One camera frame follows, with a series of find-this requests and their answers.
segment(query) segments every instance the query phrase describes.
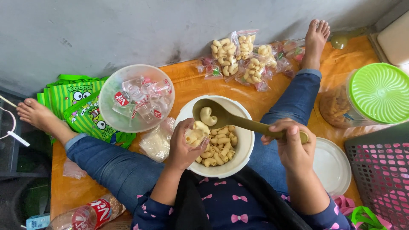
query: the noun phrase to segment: navy shirt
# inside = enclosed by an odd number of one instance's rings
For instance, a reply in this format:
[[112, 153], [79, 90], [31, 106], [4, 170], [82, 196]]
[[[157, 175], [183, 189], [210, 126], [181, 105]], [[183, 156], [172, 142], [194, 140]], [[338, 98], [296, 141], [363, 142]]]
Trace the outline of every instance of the navy shirt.
[[[218, 229], [269, 229], [275, 226], [268, 222], [260, 204], [233, 178], [204, 178], [197, 186], [202, 197], [207, 218], [214, 230]], [[290, 197], [280, 194], [290, 205]], [[162, 230], [173, 213], [173, 206], [164, 205], [150, 197], [138, 195], [139, 206], [133, 219], [132, 230]], [[355, 230], [355, 226], [330, 198], [329, 206], [315, 215], [299, 216], [314, 230], [345, 229]]]

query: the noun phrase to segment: foot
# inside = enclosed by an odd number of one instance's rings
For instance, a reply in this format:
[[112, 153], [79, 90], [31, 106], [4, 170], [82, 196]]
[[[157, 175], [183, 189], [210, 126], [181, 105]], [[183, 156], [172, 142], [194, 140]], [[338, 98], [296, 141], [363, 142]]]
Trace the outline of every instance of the foot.
[[311, 21], [306, 35], [306, 53], [302, 61], [303, 69], [319, 70], [319, 60], [330, 33], [330, 27], [324, 20], [318, 22], [318, 19], [314, 19]]
[[63, 144], [78, 135], [70, 129], [67, 123], [60, 120], [47, 107], [32, 98], [25, 99], [24, 103], [18, 103], [16, 110], [20, 120], [51, 134]]

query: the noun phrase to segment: leg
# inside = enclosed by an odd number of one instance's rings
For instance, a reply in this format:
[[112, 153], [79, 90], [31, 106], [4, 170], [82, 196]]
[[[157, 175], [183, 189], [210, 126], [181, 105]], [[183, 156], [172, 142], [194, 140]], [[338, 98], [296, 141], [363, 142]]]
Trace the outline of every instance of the leg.
[[136, 195], [150, 190], [164, 167], [144, 155], [73, 132], [34, 99], [19, 103], [17, 111], [22, 121], [61, 141], [67, 157], [112, 192], [132, 213], [138, 204]]
[[[313, 20], [307, 32], [302, 69], [260, 122], [272, 124], [278, 119], [289, 117], [307, 125], [321, 82], [319, 60], [330, 33], [327, 23], [321, 21], [318, 28], [317, 24], [318, 20]], [[256, 141], [248, 165], [275, 190], [288, 194], [285, 169], [277, 154], [277, 142], [272, 141], [269, 145], [263, 145], [260, 141], [261, 136], [256, 133]]]

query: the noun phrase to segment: jeans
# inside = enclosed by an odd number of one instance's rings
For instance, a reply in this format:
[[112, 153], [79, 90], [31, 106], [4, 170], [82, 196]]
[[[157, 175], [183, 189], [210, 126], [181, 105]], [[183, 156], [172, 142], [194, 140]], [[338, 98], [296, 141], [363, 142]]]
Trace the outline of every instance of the jeans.
[[[318, 70], [300, 70], [277, 103], [261, 119], [271, 124], [289, 117], [307, 125], [321, 82]], [[275, 190], [287, 194], [285, 169], [277, 154], [277, 142], [263, 145], [256, 133], [253, 152], [248, 165], [260, 174]], [[125, 207], [134, 213], [137, 195], [149, 191], [164, 168], [147, 156], [82, 133], [65, 145], [67, 157], [85, 170], [91, 178], [106, 187]]]

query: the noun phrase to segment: orange mat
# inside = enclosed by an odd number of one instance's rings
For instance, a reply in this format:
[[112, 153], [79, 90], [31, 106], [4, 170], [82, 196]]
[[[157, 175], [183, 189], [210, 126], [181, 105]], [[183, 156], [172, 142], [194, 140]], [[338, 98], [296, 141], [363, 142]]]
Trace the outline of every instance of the orange mat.
[[[260, 120], [264, 113], [274, 105], [290, 83], [290, 79], [282, 74], [273, 76], [269, 81], [271, 91], [257, 92], [253, 87], [246, 87], [236, 81], [225, 83], [223, 80], [203, 80], [194, 67], [196, 61], [186, 61], [174, 65], [161, 67], [175, 86], [175, 104], [170, 116], [176, 118], [180, 109], [190, 100], [202, 95], [221, 95], [241, 103], [254, 120]], [[379, 62], [366, 36], [353, 38], [343, 50], [333, 49], [327, 43], [321, 57], [321, 72], [323, 75], [320, 93], [315, 101], [314, 110], [308, 122], [309, 129], [317, 137], [329, 139], [344, 149], [347, 138], [370, 133], [386, 126], [367, 126], [350, 129], [338, 129], [328, 124], [319, 113], [319, 99], [321, 93], [343, 82], [348, 74], [364, 65]], [[132, 143], [130, 150], [137, 151], [140, 136]], [[51, 218], [56, 215], [95, 200], [108, 193], [108, 190], [89, 176], [81, 180], [63, 177], [63, 165], [66, 155], [60, 143], [54, 144], [52, 162], [51, 186]], [[357, 206], [362, 205], [354, 179], [345, 193], [355, 201]]]

